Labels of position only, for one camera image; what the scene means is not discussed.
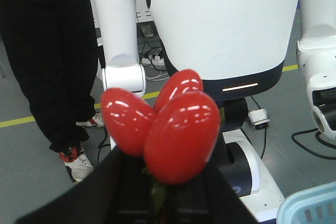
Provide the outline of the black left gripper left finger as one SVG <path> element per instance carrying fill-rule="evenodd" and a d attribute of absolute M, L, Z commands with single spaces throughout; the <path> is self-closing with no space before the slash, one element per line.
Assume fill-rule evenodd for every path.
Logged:
<path fill-rule="evenodd" d="M 116 148 L 82 182 L 16 223 L 154 223 L 143 169 L 143 159 Z"/>

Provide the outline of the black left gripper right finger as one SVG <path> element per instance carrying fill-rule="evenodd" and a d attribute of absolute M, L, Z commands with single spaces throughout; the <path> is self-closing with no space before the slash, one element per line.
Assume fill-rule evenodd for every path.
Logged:
<path fill-rule="evenodd" d="M 257 223 L 214 165 L 173 187 L 173 223 Z"/>

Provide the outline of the white robot arm image right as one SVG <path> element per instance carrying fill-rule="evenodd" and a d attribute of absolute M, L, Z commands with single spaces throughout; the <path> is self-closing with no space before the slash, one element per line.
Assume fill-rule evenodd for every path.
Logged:
<path fill-rule="evenodd" d="M 297 63 L 319 131 L 335 139 L 335 0 L 299 0 Z"/>

